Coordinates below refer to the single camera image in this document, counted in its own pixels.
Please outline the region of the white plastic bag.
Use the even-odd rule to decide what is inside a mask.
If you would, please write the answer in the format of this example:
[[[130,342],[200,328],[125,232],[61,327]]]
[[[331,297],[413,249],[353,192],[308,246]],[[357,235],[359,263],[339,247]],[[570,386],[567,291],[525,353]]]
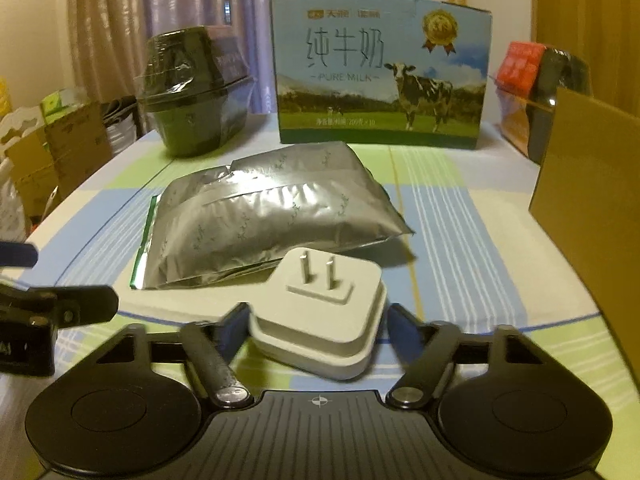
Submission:
[[[22,201],[11,178],[13,162],[1,161],[0,236],[8,242],[24,242],[27,238]]]

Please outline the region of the silver foil pouch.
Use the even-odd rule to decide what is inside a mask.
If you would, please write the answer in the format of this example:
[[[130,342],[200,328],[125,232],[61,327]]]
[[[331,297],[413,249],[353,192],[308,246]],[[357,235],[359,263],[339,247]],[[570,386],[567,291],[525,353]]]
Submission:
[[[293,248],[349,252],[410,231],[347,144],[296,144],[187,174],[153,196],[129,285],[204,287],[272,268]]]

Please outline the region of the brown cardboard box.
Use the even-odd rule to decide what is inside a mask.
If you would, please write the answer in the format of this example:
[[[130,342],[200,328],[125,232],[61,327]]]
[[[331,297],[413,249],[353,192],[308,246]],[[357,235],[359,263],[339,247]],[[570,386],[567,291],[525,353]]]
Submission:
[[[529,211],[638,370],[638,117],[560,90]]]

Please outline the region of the red packaged box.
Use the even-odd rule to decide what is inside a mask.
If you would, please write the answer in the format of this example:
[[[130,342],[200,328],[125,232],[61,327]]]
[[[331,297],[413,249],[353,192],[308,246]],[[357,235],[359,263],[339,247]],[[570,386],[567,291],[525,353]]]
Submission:
[[[530,121],[527,107],[546,47],[530,41],[512,41],[494,77],[500,106],[501,134],[514,148],[530,157]]]

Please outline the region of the cardboard boxes beside table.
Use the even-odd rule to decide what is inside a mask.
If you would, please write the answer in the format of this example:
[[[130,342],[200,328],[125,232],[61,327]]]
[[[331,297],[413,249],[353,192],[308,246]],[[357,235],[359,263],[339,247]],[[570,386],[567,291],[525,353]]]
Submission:
[[[27,229],[140,136],[137,100],[90,100],[64,88],[1,118],[1,205],[18,200]]]

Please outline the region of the blue milk carton box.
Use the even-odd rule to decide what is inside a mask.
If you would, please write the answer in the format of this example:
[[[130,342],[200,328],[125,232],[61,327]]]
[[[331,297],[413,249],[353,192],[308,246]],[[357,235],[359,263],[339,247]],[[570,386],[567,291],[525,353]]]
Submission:
[[[434,0],[270,0],[270,18],[282,142],[476,147],[490,12]]]

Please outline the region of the dark wrapped bowl container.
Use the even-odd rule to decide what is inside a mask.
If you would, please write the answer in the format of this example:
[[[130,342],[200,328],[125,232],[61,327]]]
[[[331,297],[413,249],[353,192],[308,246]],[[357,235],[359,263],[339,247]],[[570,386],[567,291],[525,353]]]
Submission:
[[[137,100],[169,155],[220,148],[246,124],[254,78],[228,25],[163,32],[146,43]]]

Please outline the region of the white power adapter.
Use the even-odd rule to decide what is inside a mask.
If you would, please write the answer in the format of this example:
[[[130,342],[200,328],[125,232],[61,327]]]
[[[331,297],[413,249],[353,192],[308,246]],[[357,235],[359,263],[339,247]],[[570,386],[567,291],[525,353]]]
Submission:
[[[334,380],[368,367],[387,298],[372,261],[294,248],[250,304],[250,336],[270,359]]]

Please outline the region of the wooden door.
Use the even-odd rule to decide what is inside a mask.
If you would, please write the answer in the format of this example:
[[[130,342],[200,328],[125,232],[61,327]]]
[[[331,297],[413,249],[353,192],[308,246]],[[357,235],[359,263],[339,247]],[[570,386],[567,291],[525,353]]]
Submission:
[[[596,99],[639,114],[639,0],[532,0],[532,29],[588,64]]]

